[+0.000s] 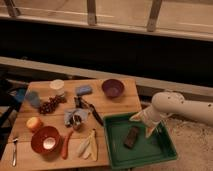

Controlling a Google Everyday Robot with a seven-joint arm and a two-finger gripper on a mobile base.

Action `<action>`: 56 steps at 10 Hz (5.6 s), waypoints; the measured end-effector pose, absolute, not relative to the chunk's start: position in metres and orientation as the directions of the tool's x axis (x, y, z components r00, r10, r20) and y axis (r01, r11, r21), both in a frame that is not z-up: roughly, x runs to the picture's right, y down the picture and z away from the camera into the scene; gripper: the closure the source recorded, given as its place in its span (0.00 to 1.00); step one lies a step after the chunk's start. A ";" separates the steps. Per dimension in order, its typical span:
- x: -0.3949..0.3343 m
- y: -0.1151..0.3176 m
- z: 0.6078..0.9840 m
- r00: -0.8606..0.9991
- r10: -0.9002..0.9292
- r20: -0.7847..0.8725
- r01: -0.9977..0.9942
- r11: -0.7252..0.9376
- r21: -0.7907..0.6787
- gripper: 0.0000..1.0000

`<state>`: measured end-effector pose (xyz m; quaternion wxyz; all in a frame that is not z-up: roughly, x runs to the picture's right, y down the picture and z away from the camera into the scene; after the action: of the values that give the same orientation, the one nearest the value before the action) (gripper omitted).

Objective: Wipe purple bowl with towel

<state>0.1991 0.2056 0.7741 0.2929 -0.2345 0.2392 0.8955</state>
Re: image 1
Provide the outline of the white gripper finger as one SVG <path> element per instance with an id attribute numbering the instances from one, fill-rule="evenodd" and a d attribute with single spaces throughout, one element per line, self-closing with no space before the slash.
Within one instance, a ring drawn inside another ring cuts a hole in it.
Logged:
<path id="1" fill-rule="evenodd" d="M 146 127 L 146 129 L 145 129 L 145 137 L 146 137 L 146 138 L 149 138 L 149 137 L 152 135 L 154 129 L 155 129 L 155 128 Z"/>
<path id="2" fill-rule="evenodd" d="M 132 115 L 132 116 L 129 118 L 129 120 L 130 120 L 130 121 L 139 122 L 139 121 L 142 120 L 142 116 L 143 116 L 143 113 L 142 113 L 142 112 L 138 112 L 138 113 Z"/>

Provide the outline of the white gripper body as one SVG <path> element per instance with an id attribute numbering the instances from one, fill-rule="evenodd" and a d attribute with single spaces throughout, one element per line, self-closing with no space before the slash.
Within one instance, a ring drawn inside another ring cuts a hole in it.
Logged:
<path id="1" fill-rule="evenodd" d="M 141 121 L 149 128 L 154 128 L 159 124 L 159 121 L 153 121 L 145 111 L 141 111 L 139 116 Z"/>

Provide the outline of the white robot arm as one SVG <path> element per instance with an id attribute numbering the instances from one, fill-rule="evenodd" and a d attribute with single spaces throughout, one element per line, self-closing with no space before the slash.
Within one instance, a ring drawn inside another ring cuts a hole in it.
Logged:
<path id="1" fill-rule="evenodd" d="M 155 128 L 173 114 L 213 126 L 213 102 L 186 100 L 176 92 L 159 92 L 145 109 L 133 114 L 130 121 L 142 122 L 149 138 Z"/>

